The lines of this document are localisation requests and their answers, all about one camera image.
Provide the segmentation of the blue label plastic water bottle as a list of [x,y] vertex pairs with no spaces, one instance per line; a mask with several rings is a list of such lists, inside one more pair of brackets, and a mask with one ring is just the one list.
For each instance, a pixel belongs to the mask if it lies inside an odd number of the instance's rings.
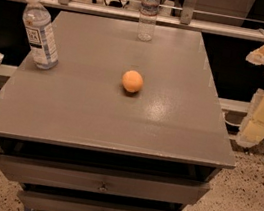
[[59,62],[51,14],[40,0],[26,0],[26,2],[22,19],[32,58],[38,68],[51,69]]

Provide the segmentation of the clear plastic water bottle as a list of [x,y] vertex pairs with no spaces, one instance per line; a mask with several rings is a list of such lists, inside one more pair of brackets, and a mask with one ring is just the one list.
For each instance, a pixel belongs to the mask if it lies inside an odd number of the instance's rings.
[[161,0],[141,0],[137,36],[143,42],[152,40],[160,2]]

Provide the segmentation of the middle grey drawer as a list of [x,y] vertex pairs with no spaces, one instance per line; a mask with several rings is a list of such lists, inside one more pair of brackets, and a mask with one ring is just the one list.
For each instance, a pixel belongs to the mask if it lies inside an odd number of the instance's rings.
[[38,194],[27,191],[18,192],[18,198],[26,207],[36,211],[163,211],[135,207],[118,203],[84,200],[61,195]]

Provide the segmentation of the grey drawer cabinet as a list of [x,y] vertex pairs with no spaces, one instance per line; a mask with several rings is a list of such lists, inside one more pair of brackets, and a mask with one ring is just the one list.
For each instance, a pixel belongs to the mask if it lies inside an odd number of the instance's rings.
[[[201,34],[62,12],[59,62],[20,64],[0,91],[0,154],[209,184],[235,159]],[[126,91],[135,70],[142,89]],[[183,211],[191,204],[19,183],[20,191]]]

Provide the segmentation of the orange ball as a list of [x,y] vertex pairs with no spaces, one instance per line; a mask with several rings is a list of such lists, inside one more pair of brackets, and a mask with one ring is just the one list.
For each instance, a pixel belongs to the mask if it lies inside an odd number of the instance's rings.
[[135,93],[142,89],[143,78],[135,70],[127,71],[123,75],[122,85],[127,92]]

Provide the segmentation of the top grey drawer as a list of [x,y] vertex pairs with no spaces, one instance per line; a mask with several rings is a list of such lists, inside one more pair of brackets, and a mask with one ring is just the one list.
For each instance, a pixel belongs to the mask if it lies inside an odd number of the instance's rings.
[[194,204],[210,190],[208,184],[195,180],[149,176],[1,154],[0,170],[10,181],[169,203]]

